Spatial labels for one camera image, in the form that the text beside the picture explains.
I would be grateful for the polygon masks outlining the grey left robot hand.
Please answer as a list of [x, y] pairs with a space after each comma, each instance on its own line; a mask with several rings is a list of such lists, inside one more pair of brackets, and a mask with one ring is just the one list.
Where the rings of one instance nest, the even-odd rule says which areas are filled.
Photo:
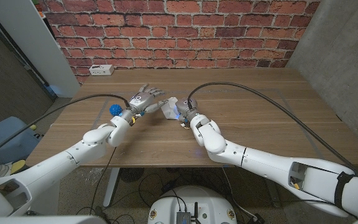
[[153, 87], [147, 88], [149, 84], [143, 85], [138, 93], [136, 93], [130, 100], [129, 106], [124, 109], [119, 115], [128, 123], [132, 120], [132, 117], [139, 114], [143, 116], [145, 113], [153, 113], [160, 109], [163, 105], [168, 103], [168, 99], [158, 101], [154, 103], [154, 99], [160, 95], [164, 95], [165, 92]]

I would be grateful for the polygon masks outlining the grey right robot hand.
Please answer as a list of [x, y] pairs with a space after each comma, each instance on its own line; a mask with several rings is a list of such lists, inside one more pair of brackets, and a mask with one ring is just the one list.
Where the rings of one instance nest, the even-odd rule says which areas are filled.
[[179, 121], [190, 122], [196, 116], [196, 114], [199, 113], [197, 109], [198, 107], [197, 101], [191, 98], [190, 104], [192, 108], [189, 107], [187, 98], [182, 98], [175, 103], [175, 106], [179, 114], [178, 115]]

